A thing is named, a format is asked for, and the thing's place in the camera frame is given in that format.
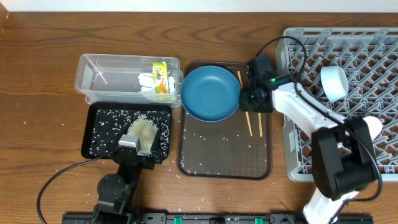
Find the white napkin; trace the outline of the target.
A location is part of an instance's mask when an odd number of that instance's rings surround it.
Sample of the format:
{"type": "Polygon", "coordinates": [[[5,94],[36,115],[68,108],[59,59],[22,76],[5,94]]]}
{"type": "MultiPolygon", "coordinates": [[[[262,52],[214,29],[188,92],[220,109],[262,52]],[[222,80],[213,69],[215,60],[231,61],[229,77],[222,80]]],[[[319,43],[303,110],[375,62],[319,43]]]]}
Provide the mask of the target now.
{"type": "Polygon", "coordinates": [[[148,93],[174,93],[175,92],[175,79],[172,76],[168,77],[168,87],[166,88],[163,83],[154,81],[153,74],[141,73],[138,76],[139,84],[141,86],[140,92],[148,93]]]}

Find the light blue bowl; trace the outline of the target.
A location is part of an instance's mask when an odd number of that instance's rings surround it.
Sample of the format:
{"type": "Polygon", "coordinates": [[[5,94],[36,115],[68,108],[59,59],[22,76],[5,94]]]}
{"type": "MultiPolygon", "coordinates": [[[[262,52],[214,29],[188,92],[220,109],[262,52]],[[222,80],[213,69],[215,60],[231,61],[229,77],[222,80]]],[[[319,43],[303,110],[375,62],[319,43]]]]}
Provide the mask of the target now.
{"type": "Polygon", "coordinates": [[[322,67],[320,77],[323,91],[330,102],[334,103],[347,96],[348,80],[341,67],[337,65],[322,67]]]}

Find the yellow snack wrapper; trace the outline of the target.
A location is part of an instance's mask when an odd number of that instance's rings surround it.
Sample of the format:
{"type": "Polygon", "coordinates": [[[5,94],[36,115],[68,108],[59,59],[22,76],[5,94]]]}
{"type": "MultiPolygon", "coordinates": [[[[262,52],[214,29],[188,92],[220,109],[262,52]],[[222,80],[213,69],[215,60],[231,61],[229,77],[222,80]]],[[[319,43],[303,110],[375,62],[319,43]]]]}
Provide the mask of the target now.
{"type": "Polygon", "coordinates": [[[152,63],[152,79],[155,93],[169,92],[169,78],[167,75],[167,64],[165,62],[152,63]]]}

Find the white cup green inside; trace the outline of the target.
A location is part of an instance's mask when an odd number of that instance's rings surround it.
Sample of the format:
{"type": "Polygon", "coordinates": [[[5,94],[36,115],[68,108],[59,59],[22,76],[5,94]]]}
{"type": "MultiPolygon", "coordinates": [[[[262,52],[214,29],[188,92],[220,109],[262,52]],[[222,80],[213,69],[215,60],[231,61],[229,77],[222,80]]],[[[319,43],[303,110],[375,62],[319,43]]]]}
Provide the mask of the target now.
{"type": "Polygon", "coordinates": [[[382,133],[383,125],[381,121],[373,116],[366,116],[363,118],[366,122],[372,140],[375,140],[379,134],[382,133]]]}

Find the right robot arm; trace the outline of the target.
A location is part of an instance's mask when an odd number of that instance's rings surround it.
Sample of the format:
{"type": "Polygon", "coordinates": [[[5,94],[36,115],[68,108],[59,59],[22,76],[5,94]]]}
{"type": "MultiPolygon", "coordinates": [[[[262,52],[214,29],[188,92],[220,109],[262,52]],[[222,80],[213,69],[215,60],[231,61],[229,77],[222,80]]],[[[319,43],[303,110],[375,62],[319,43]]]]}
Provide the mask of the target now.
{"type": "Polygon", "coordinates": [[[274,110],[286,115],[312,142],[312,177],[317,186],[302,210],[305,223],[334,223],[343,207],[357,202],[357,194],[382,177],[373,140],[381,132],[370,121],[347,119],[329,111],[289,75],[248,75],[250,86],[242,88],[239,109],[256,113],[274,110]]]}

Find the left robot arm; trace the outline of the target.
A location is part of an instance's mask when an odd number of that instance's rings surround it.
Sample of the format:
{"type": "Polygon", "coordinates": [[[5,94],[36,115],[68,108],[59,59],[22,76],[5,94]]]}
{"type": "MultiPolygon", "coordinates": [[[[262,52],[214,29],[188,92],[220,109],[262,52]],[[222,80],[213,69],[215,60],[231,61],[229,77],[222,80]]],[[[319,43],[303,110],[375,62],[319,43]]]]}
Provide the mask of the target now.
{"type": "Polygon", "coordinates": [[[134,196],[142,169],[154,169],[163,161],[160,151],[161,130],[155,132],[150,144],[149,156],[140,156],[139,138],[127,135],[124,130],[115,135],[106,145],[108,157],[119,165],[115,174],[104,176],[98,183],[98,201],[94,207],[90,223],[140,223],[138,211],[131,211],[134,196]]]}

